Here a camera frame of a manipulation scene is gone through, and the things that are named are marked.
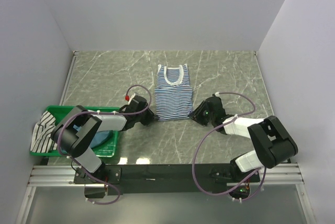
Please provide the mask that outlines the blue white striped tank top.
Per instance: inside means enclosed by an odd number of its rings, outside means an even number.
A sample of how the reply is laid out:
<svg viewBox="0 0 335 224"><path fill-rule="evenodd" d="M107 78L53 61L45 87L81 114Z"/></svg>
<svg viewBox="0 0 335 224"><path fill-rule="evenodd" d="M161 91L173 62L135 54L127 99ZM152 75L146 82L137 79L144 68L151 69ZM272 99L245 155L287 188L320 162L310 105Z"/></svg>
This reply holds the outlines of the blue white striped tank top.
<svg viewBox="0 0 335 224"><path fill-rule="evenodd" d="M158 65L154 98L159 121L187 119L193 111L193 88L188 65Z"/></svg>

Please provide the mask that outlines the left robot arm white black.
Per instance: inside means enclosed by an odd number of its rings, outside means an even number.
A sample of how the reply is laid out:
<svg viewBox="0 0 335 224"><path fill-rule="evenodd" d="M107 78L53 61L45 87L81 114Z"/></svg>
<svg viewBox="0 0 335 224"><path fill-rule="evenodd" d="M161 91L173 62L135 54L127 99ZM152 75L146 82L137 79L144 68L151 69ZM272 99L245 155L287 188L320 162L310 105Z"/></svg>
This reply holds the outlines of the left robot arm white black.
<svg viewBox="0 0 335 224"><path fill-rule="evenodd" d="M126 131L138 122L147 126L158 118L149 109L147 100L138 95L114 111L93 111L78 105L55 126L51 139L57 144L61 155L73 158L86 169L86 177L92 183L99 183L105 171L103 162L90 147L95 135L101 131Z"/></svg>

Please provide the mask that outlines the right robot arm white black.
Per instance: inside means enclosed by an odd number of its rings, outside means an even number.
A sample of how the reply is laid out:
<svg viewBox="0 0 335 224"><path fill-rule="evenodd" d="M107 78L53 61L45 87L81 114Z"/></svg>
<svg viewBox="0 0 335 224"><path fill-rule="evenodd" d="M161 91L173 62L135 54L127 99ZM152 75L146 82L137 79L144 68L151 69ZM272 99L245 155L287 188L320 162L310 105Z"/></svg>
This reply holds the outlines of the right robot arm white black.
<svg viewBox="0 0 335 224"><path fill-rule="evenodd" d="M252 119L227 114L216 95L202 101L189 118L202 126L211 124L221 134L251 140L254 149L230 162L228 178L237 182L244 180L250 171L271 169L298 153L297 144L276 116Z"/></svg>

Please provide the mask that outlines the plain blue tank top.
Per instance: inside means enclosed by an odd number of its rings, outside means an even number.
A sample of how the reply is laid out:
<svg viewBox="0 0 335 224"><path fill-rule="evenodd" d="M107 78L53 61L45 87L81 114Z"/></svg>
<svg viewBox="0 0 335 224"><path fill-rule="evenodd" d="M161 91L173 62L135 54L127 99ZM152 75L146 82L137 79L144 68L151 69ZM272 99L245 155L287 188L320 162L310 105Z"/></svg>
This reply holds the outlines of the plain blue tank top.
<svg viewBox="0 0 335 224"><path fill-rule="evenodd" d="M90 143L90 148L93 149L99 147L100 145L104 144L112 135L113 132L108 130L97 132Z"/></svg>

